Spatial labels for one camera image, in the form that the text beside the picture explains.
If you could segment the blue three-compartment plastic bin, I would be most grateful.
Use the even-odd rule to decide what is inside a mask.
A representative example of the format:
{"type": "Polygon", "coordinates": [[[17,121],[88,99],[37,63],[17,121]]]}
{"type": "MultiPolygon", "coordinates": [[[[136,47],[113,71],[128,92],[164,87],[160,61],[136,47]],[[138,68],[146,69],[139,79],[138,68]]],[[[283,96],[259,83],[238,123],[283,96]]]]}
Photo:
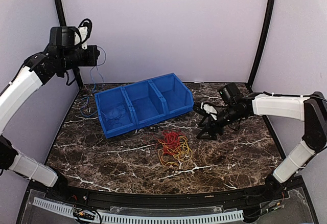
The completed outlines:
{"type": "Polygon", "coordinates": [[[194,105],[192,92],[174,73],[97,93],[95,102],[108,139],[186,114],[194,105]]]}

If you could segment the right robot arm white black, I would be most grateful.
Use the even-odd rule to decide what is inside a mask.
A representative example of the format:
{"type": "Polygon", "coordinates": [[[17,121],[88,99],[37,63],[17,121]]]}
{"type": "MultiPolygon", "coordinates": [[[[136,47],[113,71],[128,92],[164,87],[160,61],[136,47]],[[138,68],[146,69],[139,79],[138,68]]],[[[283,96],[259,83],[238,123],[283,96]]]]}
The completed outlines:
{"type": "Polygon", "coordinates": [[[198,139],[216,140],[224,128],[252,116],[266,117],[288,155],[265,178],[260,196],[272,200],[287,182],[305,168],[317,154],[326,149],[326,97],[322,92],[311,94],[276,94],[268,92],[244,94],[235,83],[219,89],[223,105],[196,103],[193,110],[202,115],[198,139]]]}

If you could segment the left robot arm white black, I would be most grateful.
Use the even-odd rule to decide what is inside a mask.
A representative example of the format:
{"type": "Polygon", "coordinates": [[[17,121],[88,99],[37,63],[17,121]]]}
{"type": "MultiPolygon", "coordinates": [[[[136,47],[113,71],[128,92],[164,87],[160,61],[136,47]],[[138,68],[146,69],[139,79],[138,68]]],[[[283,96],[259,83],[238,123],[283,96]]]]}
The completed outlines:
{"type": "MultiPolygon", "coordinates": [[[[1,92],[1,132],[30,96],[51,78],[63,78],[69,70],[97,65],[98,47],[87,44],[91,30],[89,22],[83,22],[78,27],[51,28],[45,49],[28,57],[1,92]]],[[[68,201],[72,197],[72,190],[63,174],[20,152],[1,136],[1,171],[5,170],[43,184],[60,201],[68,201]]]]}

